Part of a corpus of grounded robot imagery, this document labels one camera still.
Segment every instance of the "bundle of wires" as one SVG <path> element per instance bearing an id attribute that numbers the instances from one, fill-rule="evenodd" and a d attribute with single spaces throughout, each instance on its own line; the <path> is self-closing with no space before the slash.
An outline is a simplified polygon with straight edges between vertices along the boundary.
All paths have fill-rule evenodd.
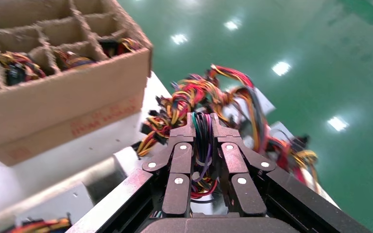
<path id="1" fill-rule="evenodd" d="M 315 163 L 318 160 L 316 153 L 305 149 L 305 139 L 294 138 L 291 140 L 283 131 L 278 131 L 287 138 L 287 141 L 269 137 L 266 156 L 275 160 L 279 167 L 292 173 L 305 185 L 307 185 L 307 182 L 301 169 L 308 170 L 312 174 L 314 190 L 320 194 L 318 175 L 315 170 Z M 269 156 L 271 152 L 275 152 L 277 157 L 271 158 Z"/>
<path id="2" fill-rule="evenodd" d="M 46 77 L 40 66 L 25 53 L 1 53 L 0 64 L 6 69 L 6 83 L 9 86 Z"/>
<path id="3" fill-rule="evenodd" d="M 61 66 L 65 69 L 85 68 L 95 63 L 92 59 L 79 56 L 71 51 L 56 50 L 55 52 L 62 62 Z"/>
<path id="4" fill-rule="evenodd" d="M 241 82 L 242 86 L 225 92 L 221 91 L 219 89 L 219 80 L 217 79 L 218 75 L 237 80 Z M 291 170 L 300 181 L 302 181 L 302 178 L 296 173 L 301 168 L 306 167 L 311 170 L 316 181 L 315 186 L 318 186 L 318 178 L 314 169 L 314 163 L 317 161 L 316 155 L 309 150 L 294 150 L 293 144 L 287 144 L 270 136 L 268 122 L 255 93 L 255 86 L 248 75 L 231 68 L 212 65 L 205 76 L 190 74 L 186 79 L 178 83 L 172 83 L 172 86 L 175 92 L 171 98 L 161 97 L 157 99 L 158 104 L 162 107 L 160 113 L 147 118 L 144 123 L 150 130 L 147 133 L 148 136 L 134 147 L 139 156 L 142 157 L 149 153 L 156 142 L 168 139 L 171 129 L 184 126 L 187 114 L 195 112 L 200 107 L 204 108 L 203 112 L 206 114 L 216 113 L 223 124 L 234 128 L 237 123 L 227 119 L 223 115 L 222 109 L 232 104 L 236 106 L 239 112 L 242 112 L 236 101 L 237 98 L 241 98 L 245 100 L 249 113 L 248 118 L 251 122 L 252 138 L 254 140 L 253 150 L 267 156 L 266 149 L 275 146 L 282 158 L 282 160 L 277 161 L 280 167 L 288 171 Z M 201 114 L 194 114 L 193 117 L 194 124 L 200 127 L 202 124 L 208 126 L 208 122 L 205 119 L 206 117 Z M 208 136 L 206 136 L 206 134 L 197 132 L 197 137 L 207 138 Z M 205 156 L 205 152 L 210 150 L 208 148 L 210 146 L 205 145 L 204 142 L 200 143 L 202 144 L 198 147 L 201 151 L 199 151 L 199 157 L 197 158 L 198 164 L 201 165 L 198 165 L 198 168 L 201 169 L 199 170 L 200 180 L 194 183 L 196 185 L 193 185 L 192 198 L 205 196 L 217 184 L 216 180 L 212 180 L 205 175 L 205 162 L 206 159 L 209 159 L 209 156 Z M 295 161 L 295 166 L 289 167 L 289 163 L 285 162 L 288 158 Z"/>
<path id="5" fill-rule="evenodd" d="M 193 113 L 192 121 L 194 122 L 196 132 L 194 174 L 199 175 L 192 180 L 191 198 L 199 199 L 203 196 L 210 195 L 217 187 L 218 181 L 211 178 L 209 167 L 212 163 L 212 142 L 213 134 L 211 127 L 211 117 L 209 114 Z"/>
<path id="6" fill-rule="evenodd" d="M 135 52 L 141 48 L 141 44 L 131 38 L 122 38 L 119 41 L 129 52 Z"/>
<path id="7" fill-rule="evenodd" d="M 217 75 L 238 80 L 243 86 L 223 92 L 218 88 Z M 217 113 L 223 123 L 231 127 L 233 122 L 223 116 L 222 108 L 231 103 L 238 105 L 234 98 L 243 98 L 248 104 L 256 139 L 254 150 L 261 151 L 263 145 L 266 145 L 265 135 L 268 134 L 266 127 L 268 124 L 256 97 L 254 84 L 248 75 L 234 69 L 212 65 L 204 77 L 190 74 L 186 79 L 172 83 L 172 86 L 175 88 L 172 97 L 161 97 L 158 100 L 163 111 L 157 116 L 148 118 L 144 123 L 151 125 L 152 119 L 157 122 L 153 124 L 152 131 L 137 147 L 136 151 L 139 156 L 145 156 L 156 144 L 157 138 L 168 138 L 171 129 L 185 125 L 187 113 L 194 112 L 197 107 L 203 106 L 207 113 Z"/>
<path id="8" fill-rule="evenodd" d="M 33 220 L 24 223 L 23 226 L 6 230 L 5 233 L 63 233 L 71 226 L 69 217 L 48 221 Z"/>
<path id="9" fill-rule="evenodd" d="M 135 52 L 142 48 L 138 41 L 131 38 L 122 38 L 118 41 L 115 39 L 100 39 L 98 42 L 102 47 L 103 53 L 109 58 L 127 52 Z"/>

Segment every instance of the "green epoxy floor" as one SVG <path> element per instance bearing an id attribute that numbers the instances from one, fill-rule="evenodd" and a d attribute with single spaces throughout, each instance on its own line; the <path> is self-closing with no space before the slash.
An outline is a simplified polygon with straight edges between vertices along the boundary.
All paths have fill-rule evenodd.
<path id="1" fill-rule="evenodd" d="M 170 92 L 211 63 L 251 76 L 277 108 L 269 122 L 310 134 L 323 187 L 373 231 L 373 0 L 119 2 L 154 44 Z M 282 76 L 279 62 L 291 66 Z M 348 126 L 336 131 L 333 117 Z"/>

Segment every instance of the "cardboard divider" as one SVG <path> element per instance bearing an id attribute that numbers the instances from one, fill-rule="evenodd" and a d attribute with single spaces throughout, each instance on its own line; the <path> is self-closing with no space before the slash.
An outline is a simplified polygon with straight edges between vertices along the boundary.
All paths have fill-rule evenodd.
<path id="1" fill-rule="evenodd" d="M 73 0 L 73 3 L 83 15 L 103 14 L 111 11 L 104 0 Z"/>
<path id="2" fill-rule="evenodd" d="M 58 47 L 52 47 L 53 50 L 60 50 L 60 51 L 63 51 L 63 52 L 73 52 L 79 56 L 82 56 L 82 57 L 88 57 L 92 60 L 95 60 L 95 61 L 102 61 L 103 60 L 103 57 L 101 57 L 99 55 L 98 52 L 96 52 L 94 46 L 92 43 L 90 43 L 89 41 L 86 41 L 86 42 L 78 42 L 78 43 L 75 43 L 75 44 L 63 44 L 61 46 L 58 46 Z M 62 71 L 66 71 L 66 69 L 64 67 L 62 67 L 62 65 L 60 65 L 58 63 L 58 67 L 62 70 Z"/>
<path id="3" fill-rule="evenodd" d="M 46 74 L 46 76 L 56 73 L 53 66 L 51 66 L 51 63 L 49 62 L 49 58 L 44 47 L 36 48 L 28 53 L 28 55 L 35 64 L 40 66 L 41 70 Z"/>
<path id="4" fill-rule="evenodd" d="M 0 29 L 72 16 L 65 0 L 0 0 Z"/>
<path id="5" fill-rule="evenodd" d="M 104 0 L 104 5 L 106 8 L 111 9 L 111 12 L 115 14 L 116 19 L 120 22 L 122 28 L 126 30 L 126 36 L 131 39 L 137 40 L 143 47 L 147 48 L 148 50 L 152 51 L 153 46 L 146 35 L 141 30 L 140 26 L 135 23 L 134 19 L 132 19 L 128 13 L 122 8 L 122 6 L 116 0 Z M 152 53 L 149 57 L 149 74 L 148 77 L 151 76 L 152 70 Z"/>
<path id="6" fill-rule="evenodd" d="M 48 38 L 48 42 L 52 46 L 73 44 L 88 40 L 88 36 L 83 31 L 79 21 L 74 17 L 43 21 L 39 25 L 42 27 L 43 34 Z"/>
<path id="7" fill-rule="evenodd" d="M 125 29 L 120 26 L 114 14 L 87 15 L 85 16 L 85 20 L 91 31 L 99 37 L 125 32 Z"/>
<path id="8" fill-rule="evenodd" d="M 37 26 L 0 29 L 1 52 L 30 52 L 44 44 Z"/>

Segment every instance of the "cardboard compartment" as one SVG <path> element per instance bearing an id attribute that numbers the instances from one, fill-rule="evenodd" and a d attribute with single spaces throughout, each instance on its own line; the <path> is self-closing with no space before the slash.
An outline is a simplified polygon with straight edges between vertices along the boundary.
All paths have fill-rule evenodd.
<path id="1" fill-rule="evenodd" d="M 41 70 L 46 74 L 46 76 L 55 74 L 55 70 L 51 67 L 47 51 L 44 47 L 36 48 L 28 55 L 35 64 L 40 66 Z"/>
<path id="2" fill-rule="evenodd" d="M 62 20 L 45 21 L 40 23 L 40 26 L 52 46 L 73 44 L 88 39 L 79 21 L 72 17 Z"/>
<path id="3" fill-rule="evenodd" d="M 104 0 L 73 0 L 76 9 L 83 15 L 103 14 L 110 12 Z"/>
<path id="4" fill-rule="evenodd" d="M 0 0 L 0 29 L 72 16 L 67 0 Z"/>
<path id="5" fill-rule="evenodd" d="M 81 57 L 87 57 L 87 58 L 90 58 L 91 60 L 94 60 L 94 61 L 97 61 L 97 62 L 102 60 L 101 55 L 98 54 L 95 51 L 94 46 L 90 42 L 79 42 L 79 43 L 75 43 L 75 44 L 64 44 L 64 45 L 61 45 L 61 46 L 58 46 L 58 47 L 54 48 L 54 50 L 55 51 L 60 50 L 60 51 L 63 51 L 63 52 L 73 52 L 73 53 L 75 53 L 75 54 L 77 54 Z M 62 71 L 67 70 L 66 67 L 64 65 L 62 65 L 62 63 L 60 63 L 60 60 L 59 60 L 58 57 L 57 57 L 57 64 L 58 64 L 58 67 Z"/>
<path id="6" fill-rule="evenodd" d="M 119 35 L 143 48 L 106 59 L 96 40 Z M 61 72 L 55 50 L 97 63 Z M 0 161 L 7 165 L 139 111 L 151 73 L 152 45 L 116 0 L 0 0 L 0 51 L 26 52 L 44 72 L 54 73 L 5 86 L 0 66 Z"/>
<path id="7" fill-rule="evenodd" d="M 39 33 L 36 27 L 22 27 L 0 30 L 0 51 L 1 52 L 30 52 L 41 47 Z"/>
<path id="8" fill-rule="evenodd" d="M 89 15 L 85 16 L 85 20 L 91 28 L 91 31 L 100 37 L 125 32 L 114 14 Z"/>

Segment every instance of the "purple wire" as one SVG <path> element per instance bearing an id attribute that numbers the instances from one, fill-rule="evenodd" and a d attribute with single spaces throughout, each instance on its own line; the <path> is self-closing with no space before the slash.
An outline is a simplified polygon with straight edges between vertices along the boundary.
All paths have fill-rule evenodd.
<path id="1" fill-rule="evenodd" d="M 210 157 L 210 154 L 211 154 L 210 152 L 211 152 L 211 144 L 208 144 L 208 154 L 206 155 L 205 165 L 203 167 L 203 171 L 201 172 L 200 177 L 198 179 L 194 180 L 195 182 L 199 182 L 200 180 L 202 180 L 203 175 L 208 170 L 208 162 L 209 162 L 209 157 Z"/>
<path id="2" fill-rule="evenodd" d="M 208 118 L 209 118 L 209 137 L 212 137 L 212 120 L 211 120 L 211 116 L 208 115 Z"/>

